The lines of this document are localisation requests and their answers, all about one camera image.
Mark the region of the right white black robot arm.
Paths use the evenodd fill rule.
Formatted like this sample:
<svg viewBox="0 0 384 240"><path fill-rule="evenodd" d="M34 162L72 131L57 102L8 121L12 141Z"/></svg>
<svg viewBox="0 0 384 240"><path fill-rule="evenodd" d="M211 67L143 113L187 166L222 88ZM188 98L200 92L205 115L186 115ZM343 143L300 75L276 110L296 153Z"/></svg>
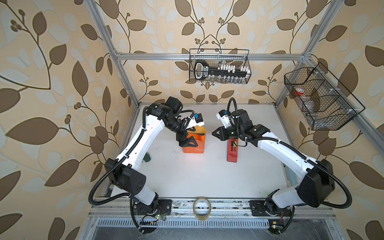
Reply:
<svg viewBox="0 0 384 240"><path fill-rule="evenodd" d="M290 212L283 226L273 224L269 228L272 235L279 236L288 230L298 207L347 209L352 205L351 191L335 176L329 161L304 154L283 141L268 125L255 123L250 113L241 109L234 98L230 98L226 108L217 111L215 116L221 125L213 131L214 137L220 141L241 140L244 147L265 151L300 179L295 185L272 191L259 207L272 217L283 217L284 210Z"/></svg>

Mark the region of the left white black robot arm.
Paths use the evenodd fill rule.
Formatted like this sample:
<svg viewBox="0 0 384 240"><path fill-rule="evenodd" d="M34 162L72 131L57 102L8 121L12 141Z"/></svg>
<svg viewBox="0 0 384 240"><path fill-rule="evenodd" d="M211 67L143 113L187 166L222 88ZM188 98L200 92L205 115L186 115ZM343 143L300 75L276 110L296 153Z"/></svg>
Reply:
<svg viewBox="0 0 384 240"><path fill-rule="evenodd" d="M195 138L188 136L188 130L194 130L203 125L204 120L200 113L185 110L183 104L174 97L169 97L165 103L152 103L148 107L144 107L142 126L115 159L106 161L106 173L91 189L89 203L92 206L100 206L122 197L128 197L131 212L134 210L134 204L138 204L145 216L153 217L155 214L161 214L159 195L147 186L147 177L139 172L145 155L155 138L165 128L176 134L180 147L198 147ZM96 190L106 179L124 192L97 201L94 199Z"/></svg>

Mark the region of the red tape dispenser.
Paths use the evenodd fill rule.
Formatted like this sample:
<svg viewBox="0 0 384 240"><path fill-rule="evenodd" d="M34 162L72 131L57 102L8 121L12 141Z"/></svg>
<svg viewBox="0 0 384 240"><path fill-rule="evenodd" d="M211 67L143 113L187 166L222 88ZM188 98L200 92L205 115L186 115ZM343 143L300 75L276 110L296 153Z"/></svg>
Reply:
<svg viewBox="0 0 384 240"><path fill-rule="evenodd" d="M238 162L238 139L230 139L227 144L227 161Z"/></svg>

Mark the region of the yellow orange wrapping paper sheet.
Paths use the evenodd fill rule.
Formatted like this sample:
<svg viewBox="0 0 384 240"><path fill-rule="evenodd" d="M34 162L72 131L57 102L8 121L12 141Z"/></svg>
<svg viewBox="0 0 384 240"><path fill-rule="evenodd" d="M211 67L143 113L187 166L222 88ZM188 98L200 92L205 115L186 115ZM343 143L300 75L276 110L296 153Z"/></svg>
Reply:
<svg viewBox="0 0 384 240"><path fill-rule="evenodd" d="M196 126L195 130L188 130L188 139L194 137L196 147L183 148L184 154L203 154L205 150L206 129L204 127Z"/></svg>

